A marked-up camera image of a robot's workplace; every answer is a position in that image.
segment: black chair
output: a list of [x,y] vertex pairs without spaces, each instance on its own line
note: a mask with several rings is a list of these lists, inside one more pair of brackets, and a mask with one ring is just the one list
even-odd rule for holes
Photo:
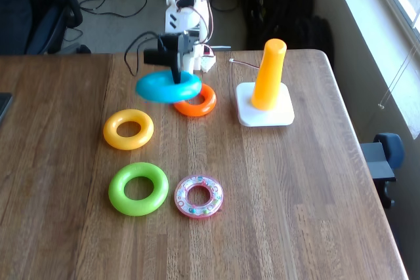
[[[32,27],[26,54],[54,54],[61,49],[67,28],[79,26],[83,17],[77,0],[30,0]],[[77,52],[90,52],[82,45]]]

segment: wall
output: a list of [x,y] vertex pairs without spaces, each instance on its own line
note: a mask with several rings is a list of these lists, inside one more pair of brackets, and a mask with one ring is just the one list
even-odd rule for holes
[[404,142],[406,159],[388,190],[396,204],[386,214],[410,279],[420,279],[420,137],[413,139],[392,98],[385,111],[378,109],[387,86],[345,0],[316,0],[315,7],[331,25],[334,74],[359,140],[371,142],[379,132],[395,132]]

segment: stacking toy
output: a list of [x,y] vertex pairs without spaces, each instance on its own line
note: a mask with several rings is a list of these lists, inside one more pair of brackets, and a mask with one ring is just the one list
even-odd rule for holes
[[286,126],[295,112],[287,86],[282,83],[283,62],[287,46],[280,39],[267,41],[257,81],[236,87],[240,123],[248,127]]

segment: wooden table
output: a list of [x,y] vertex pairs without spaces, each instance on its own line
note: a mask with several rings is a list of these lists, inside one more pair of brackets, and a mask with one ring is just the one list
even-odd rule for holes
[[[234,89],[257,72],[228,60],[258,64],[262,52],[217,57],[200,74],[217,105],[199,119],[137,96],[122,55],[0,58],[0,91],[14,94],[0,125],[0,279],[407,278],[325,55],[287,52],[296,118],[284,128],[237,118]],[[138,150],[102,136],[125,108],[155,125]],[[108,185],[139,161],[163,169],[170,190],[133,218],[112,207]],[[174,189],[189,174],[222,184],[214,217],[177,210]],[[135,184],[130,195],[150,189]]]

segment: white robot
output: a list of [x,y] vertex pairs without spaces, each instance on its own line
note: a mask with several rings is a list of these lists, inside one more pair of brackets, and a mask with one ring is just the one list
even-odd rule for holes
[[165,15],[165,33],[188,31],[199,39],[194,43],[193,51],[182,57],[182,70],[208,72],[216,62],[213,50],[206,44],[214,28],[209,0],[166,0],[166,3],[169,7]]

